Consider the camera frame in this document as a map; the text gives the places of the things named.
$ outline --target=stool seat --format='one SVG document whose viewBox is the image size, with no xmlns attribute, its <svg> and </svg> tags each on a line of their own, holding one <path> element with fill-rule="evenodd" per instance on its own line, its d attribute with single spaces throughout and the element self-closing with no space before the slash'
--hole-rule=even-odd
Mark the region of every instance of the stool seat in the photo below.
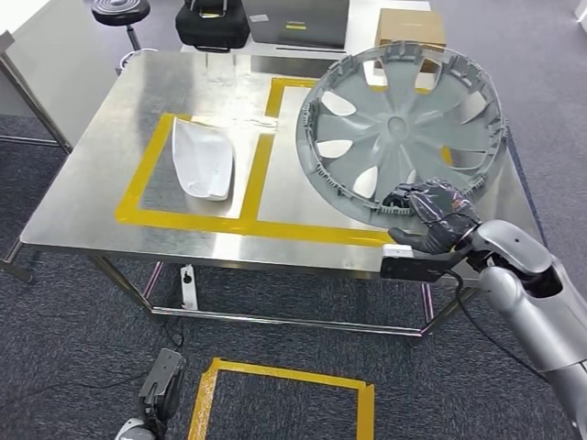
<svg viewBox="0 0 587 440">
<path fill-rule="evenodd" d="M 106 26 L 130 26 L 151 12 L 148 0 L 94 0 L 92 14 Z"/>
</svg>

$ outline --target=gray wheel cover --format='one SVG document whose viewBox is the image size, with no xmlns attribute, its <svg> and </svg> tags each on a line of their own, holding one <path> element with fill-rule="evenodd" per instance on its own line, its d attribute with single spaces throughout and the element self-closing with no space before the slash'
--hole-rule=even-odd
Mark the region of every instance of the gray wheel cover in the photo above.
<svg viewBox="0 0 587 440">
<path fill-rule="evenodd" d="M 375 90 L 363 69 L 382 66 L 388 87 Z M 434 84 L 415 89 L 425 62 L 433 62 Z M 354 106 L 338 115 L 323 98 L 335 94 Z M 344 154 L 325 157 L 323 142 L 347 139 Z M 478 196 L 500 167 L 505 124 L 490 78 L 457 52 L 416 42 L 396 42 L 349 56 L 331 66 L 301 107 L 295 132 L 304 172 L 320 194 L 351 218 L 389 227 L 409 208 L 383 206 L 396 185 L 442 178 L 471 197 Z M 449 151 L 450 161 L 443 159 Z M 354 190 L 363 172 L 376 169 L 370 196 Z"/>
</svg>

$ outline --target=black bag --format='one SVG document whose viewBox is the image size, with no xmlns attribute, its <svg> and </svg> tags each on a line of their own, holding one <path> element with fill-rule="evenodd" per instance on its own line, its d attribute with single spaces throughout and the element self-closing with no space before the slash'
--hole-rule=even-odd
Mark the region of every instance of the black bag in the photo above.
<svg viewBox="0 0 587 440">
<path fill-rule="evenodd" d="M 228 0 L 227 10 L 219 16 L 207 16 L 207 9 L 200 7 L 199 0 L 196 0 L 196 4 L 193 11 L 190 11 L 186 0 L 175 17 L 175 28 L 184 44 L 199 50 L 229 52 L 242 48 L 249 38 L 249 23 L 241 0 Z M 219 4 L 221 13 L 223 1 L 219 0 Z"/>
</svg>

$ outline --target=black glove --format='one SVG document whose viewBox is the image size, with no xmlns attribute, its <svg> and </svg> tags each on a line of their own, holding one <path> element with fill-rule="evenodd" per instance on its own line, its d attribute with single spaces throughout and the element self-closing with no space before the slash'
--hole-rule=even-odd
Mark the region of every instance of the black glove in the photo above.
<svg viewBox="0 0 587 440">
<path fill-rule="evenodd" d="M 450 252 L 467 231 L 480 224 L 473 204 L 447 181 L 432 179 L 419 184 L 400 184 L 384 204 L 412 208 L 425 225 L 425 236 L 392 227 L 389 235 L 400 245 L 428 254 Z"/>
</svg>

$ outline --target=robotic arm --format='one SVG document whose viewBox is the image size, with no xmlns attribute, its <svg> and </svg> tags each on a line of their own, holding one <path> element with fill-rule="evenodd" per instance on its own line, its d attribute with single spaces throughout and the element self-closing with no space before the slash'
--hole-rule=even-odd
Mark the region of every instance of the robotic arm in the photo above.
<svg viewBox="0 0 587 440">
<path fill-rule="evenodd" d="M 116 440 L 163 440 L 179 404 L 184 365 L 179 353 L 163 348 L 138 393 L 140 417 L 126 421 Z"/>
<path fill-rule="evenodd" d="M 385 252 L 382 276 L 432 282 L 466 259 L 480 273 L 487 302 L 554 389 L 576 437 L 587 439 L 587 301 L 560 261 L 515 225 L 481 223 L 446 181 L 400 185 L 385 200 L 410 206 L 428 232 L 391 229 L 400 246 L 387 245 L 394 249 Z"/>
</svg>

